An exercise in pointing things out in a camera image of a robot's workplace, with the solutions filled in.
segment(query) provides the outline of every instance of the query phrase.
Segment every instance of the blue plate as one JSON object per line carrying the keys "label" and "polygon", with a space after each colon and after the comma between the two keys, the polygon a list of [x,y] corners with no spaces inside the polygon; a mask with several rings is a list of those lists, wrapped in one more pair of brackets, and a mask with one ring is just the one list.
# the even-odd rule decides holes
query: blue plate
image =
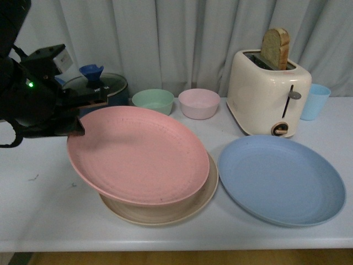
{"label": "blue plate", "polygon": [[292,140],[266,135],[235,140],[222,151],[218,170],[232,199],[272,224],[319,225],[345,204],[344,183],[335,168]]}

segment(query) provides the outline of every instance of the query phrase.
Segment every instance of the stacked plates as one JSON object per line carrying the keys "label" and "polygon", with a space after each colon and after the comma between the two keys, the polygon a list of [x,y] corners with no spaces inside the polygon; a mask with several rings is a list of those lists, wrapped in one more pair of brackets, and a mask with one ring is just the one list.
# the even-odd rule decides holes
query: stacked plates
{"label": "stacked plates", "polygon": [[67,140],[71,163],[119,217],[167,224],[196,213],[212,198],[217,167],[180,122],[118,106],[91,112],[81,123],[85,135]]}

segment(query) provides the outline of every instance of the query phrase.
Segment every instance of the toaster lever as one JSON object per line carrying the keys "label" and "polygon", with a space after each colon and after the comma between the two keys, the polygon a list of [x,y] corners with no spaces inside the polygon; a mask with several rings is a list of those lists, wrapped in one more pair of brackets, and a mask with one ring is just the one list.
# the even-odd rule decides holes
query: toaster lever
{"label": "toaster lever", "polygon": [[296,91],[293,91],[293,90],[290,90],[288,96],[291,99],[301,99],[302,98],[302,95],[299,92],[296,92]]}

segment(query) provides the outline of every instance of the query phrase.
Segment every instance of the bread slice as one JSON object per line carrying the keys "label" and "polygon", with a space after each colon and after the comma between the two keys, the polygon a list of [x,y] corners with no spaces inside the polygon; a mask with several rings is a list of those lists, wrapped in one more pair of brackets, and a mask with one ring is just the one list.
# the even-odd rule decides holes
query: bread slice
{"label": "bread slice", "polygon": [[271,64],[272,68],[287,68],[290,36],[283,28],[269,29],[264,37],[260,55]]}

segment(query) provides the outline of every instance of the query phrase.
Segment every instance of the beige plate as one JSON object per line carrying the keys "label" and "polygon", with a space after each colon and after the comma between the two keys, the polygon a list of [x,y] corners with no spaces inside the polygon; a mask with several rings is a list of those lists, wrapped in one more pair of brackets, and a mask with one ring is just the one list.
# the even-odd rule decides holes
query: beige plate
{"label": "beige plate", "polygon": [[200,211],[213,197],[218,185],[218,169],[213,158],[210,160],[210,172],[202,188],[182,202],[166,206],[141,207],[124,204],[100,194],[104,204],[118,217],[140,225],[166,225],[182,221]]}

